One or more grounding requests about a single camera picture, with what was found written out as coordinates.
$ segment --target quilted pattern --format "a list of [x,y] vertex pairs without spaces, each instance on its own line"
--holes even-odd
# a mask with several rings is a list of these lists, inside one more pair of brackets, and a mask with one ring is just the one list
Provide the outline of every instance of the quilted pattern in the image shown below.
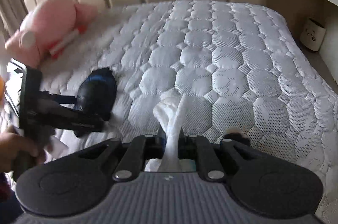
[[102,67],[118,83],[108,133],[78,140],[57,131],[70,152],[113,136],[128,142],[155,133],[160,94],[186,93],[185,134],[217,143],[238,127],[253,147],[315,172],[325,187],[317,215],[326,223],[338,218],[338,96],[275,11],[197,0],[110,9],[42,67],[43,89],[75,95]]

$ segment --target white quilted mattress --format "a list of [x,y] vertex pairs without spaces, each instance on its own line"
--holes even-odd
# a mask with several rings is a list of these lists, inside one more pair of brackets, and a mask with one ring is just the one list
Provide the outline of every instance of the white quilted mattress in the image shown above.
[[155,133],[162,92],[189,95],[185,134],[222,139],[238,127],[252,146],[304,166],[324,184],[317,215],[338,219],[338,96],[310,66],[284,18],[249,4],[179,0],[113,8],[42,67],[43,89],[76,95],[92,70],[118,83],[109,133],[57,136],[75,152],[110,137]]

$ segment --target stuffed animal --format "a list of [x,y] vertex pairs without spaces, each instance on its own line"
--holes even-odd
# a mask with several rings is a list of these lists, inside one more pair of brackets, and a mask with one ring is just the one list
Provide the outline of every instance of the stuffed animal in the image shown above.
[[17,61],[37,68],[49,54],[63,48],[97,16],[97,8],[73,0],[46,0],[29,12],[20,29],[6,42],[6,52]]

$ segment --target person's hand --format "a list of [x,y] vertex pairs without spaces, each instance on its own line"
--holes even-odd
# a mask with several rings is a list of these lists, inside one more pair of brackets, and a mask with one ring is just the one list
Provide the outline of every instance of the person's hand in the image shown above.
[[43,150],[39,150],[33,140],[22,137],[15,133],[12,126],[0,134],[0,173],[7,173],[12,170],[13,160],[19,151],[28,152],[36,158],[37,164],[46,160]]

